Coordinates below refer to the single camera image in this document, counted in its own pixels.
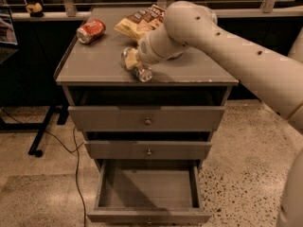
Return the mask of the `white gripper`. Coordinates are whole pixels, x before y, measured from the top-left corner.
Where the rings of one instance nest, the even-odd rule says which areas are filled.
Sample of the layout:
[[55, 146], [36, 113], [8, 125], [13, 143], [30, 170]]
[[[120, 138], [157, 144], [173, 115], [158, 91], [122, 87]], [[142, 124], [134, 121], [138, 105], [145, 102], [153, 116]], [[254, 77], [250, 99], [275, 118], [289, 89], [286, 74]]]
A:
[[174, 41], [165, 27], [160, 26], [148, 32], [139, 40], [137, 50], [126, 48], [124, 61], [126, 68], [131, 70], [139, 63], [139, 59], [145, 64], [157, 64], [178, 56], [187, 49], [188, 45]]

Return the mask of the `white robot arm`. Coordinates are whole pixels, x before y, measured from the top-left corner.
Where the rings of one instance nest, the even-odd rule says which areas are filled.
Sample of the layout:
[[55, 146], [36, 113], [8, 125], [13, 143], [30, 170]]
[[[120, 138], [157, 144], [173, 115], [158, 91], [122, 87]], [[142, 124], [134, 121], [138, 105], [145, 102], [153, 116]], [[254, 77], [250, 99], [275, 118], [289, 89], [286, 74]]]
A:
[[172, 3], [164, 23], [125, 50], [128, 69], [157, 64], [194, 47], [210, 57], [294, 129], [303, 133], [303, 63], [225, 31], [214, 11]]

